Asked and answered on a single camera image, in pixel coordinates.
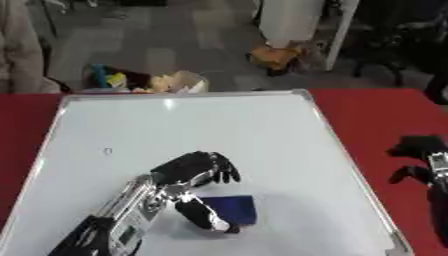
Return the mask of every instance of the person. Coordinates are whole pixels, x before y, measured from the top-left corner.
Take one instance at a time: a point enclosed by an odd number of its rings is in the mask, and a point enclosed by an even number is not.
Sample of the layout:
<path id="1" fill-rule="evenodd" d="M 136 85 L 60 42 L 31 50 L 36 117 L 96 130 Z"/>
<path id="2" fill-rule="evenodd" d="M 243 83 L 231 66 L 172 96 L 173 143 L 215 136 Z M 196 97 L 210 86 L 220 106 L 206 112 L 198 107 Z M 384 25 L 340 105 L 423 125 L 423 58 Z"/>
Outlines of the person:
<path id="1" fill-rule="evenodd" d="M 25 0 L 0 0 L 0 93 L 57 93 Z"/>

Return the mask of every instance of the whiteboard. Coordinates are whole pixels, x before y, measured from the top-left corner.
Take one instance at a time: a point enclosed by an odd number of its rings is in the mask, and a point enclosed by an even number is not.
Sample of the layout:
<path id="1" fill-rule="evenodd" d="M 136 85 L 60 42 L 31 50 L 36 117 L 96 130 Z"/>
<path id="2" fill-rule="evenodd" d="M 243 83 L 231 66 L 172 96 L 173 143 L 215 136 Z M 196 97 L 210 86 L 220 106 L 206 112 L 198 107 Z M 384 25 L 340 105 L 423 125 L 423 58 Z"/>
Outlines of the whiteboard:
<path id="1" fill-rule="evenodd" d="M 137 256 L 412 255 L 306 91 L 75 96 L 62 104 L 0 239 L 1 256 L 47 255 L 125 183 L 184 153 L 227 156 L 258 223 L 211 237 L 167 209 Z"/>

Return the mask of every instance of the whiteboard frame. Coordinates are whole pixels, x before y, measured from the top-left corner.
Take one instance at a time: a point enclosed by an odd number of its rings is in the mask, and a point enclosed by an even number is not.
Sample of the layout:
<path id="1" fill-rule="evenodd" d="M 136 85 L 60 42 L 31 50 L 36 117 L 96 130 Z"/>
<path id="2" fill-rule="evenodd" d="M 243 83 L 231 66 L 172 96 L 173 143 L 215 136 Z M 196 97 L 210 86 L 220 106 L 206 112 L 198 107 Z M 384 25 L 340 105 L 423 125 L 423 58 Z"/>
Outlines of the whiteboard frame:
<path id="1" fill-rule="evenodd" d="M 7 246 L 9 241 L 9 233 L 15 223 L 16 215 L 19 210 L 19 206 L 22 204 L 23 198 L 25 196 L 25 192 L 27 188 L 31 186 L 34 182 L 35 178 L 39 175 L 41 169 L 41 161 L 40 159 L 43 157 L 49 143 L 51 142 L 53 135 L 58 129 L 60 118 L 66 112 L 67 107 L 71 102 L 80 101 L 80 100 L 120 100 L 120 99 L 129 99 L 129 98 L 145 98 L 145 99 L 173 99 L 173 98 L 201 98 L 201 97 L 241 97 L 241 96 L 273 96 L 273 95 L 300 95 L 304 99 L 306 99 L 309 104 L 316 110 L 316 114 L 319 119 L 324 123 L 331 137 L 335 140 L 340 150 L 343 152 L 347 160 L 350 162 L 351 167 L 355 171 L 355 177 L 357 179 L 358 184 L 362 188 L 365 196 L 368 201 L 372 205 L 373 209 L 377 213 L 381 222 L 383 223 L 385 229 L 389 233 L 391 240 L 394 242 L 395 247 L 391 250 L 385 252 L 387 256 L 413 256 L 414 251 L 410 246 L 409 242 L 404 237 L 403 233 L 398 229 L 398 227 L 393 222 L 392 218 L 387 213 L 386 209 L 375 195 L 373 189 L 368 184 L 366 179 L 364 178 L 362 172 L 358 169 L 357 165 L 343 146 L 342 142 L 337 137 L 336 133 L 328 123 L 325 116 L 319 110 L 318 106 L 314 102 L 314 99 L 307 90 L 305 89 L 297 89 L 292 91 L 267 91 L 267 92 L 231 92 L 231 93 L 204 93 L 204 94 L 125 94 L 125 95 L 71 95 L 66 96 L 61 101 L 58 110 L 56 112 L 55 118 L 53 120 L 52 125 L 45 137 L 44 142 L 39 150 L 39 153 L 36 156 L 36 159 L 32 165 L 32 168 L 26 178 L 22 190 L 17 197 L 17 200 L 14 204 L 14 207 L 8 217 L 6 224 L 3 227 L 3 230 L 0 234 L 0 255 L 2 255 L 3 249 Z"/>

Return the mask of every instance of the sleeve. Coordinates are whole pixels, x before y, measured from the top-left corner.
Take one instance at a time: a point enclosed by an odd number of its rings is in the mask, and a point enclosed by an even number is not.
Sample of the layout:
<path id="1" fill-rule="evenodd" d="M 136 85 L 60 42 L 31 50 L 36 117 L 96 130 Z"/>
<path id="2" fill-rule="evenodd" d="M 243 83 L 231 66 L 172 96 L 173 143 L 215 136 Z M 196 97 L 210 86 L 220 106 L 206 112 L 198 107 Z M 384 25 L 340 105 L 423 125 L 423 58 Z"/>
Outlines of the sleeve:
<path id="1" fill-rule="evenodd" d="M 5 58 L 12 91 L 37 93 L 43 80 L 43 57 L 24 0 L 2 0 Z"/>

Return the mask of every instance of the robotic arm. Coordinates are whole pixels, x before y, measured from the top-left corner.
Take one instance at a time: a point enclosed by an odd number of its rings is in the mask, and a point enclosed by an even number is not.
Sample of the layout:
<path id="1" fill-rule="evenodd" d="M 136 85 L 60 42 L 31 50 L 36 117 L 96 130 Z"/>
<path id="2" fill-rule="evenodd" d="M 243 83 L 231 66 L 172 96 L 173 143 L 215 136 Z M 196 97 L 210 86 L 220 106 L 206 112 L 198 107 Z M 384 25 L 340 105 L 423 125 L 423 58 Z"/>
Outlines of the robotic arm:
<path id="1" fill-rule="evenodd" d="M 239 233 L 236 224 L 219 217 L 191 190 L 221 179 L 239 182 L 233 164 L 219 153 L 185 154 L 129 182 L 96 215 L 88 216 L 49 256 L 134 256 L 156 217 L 168 202 L 196 226 L 220 233 Z"/>

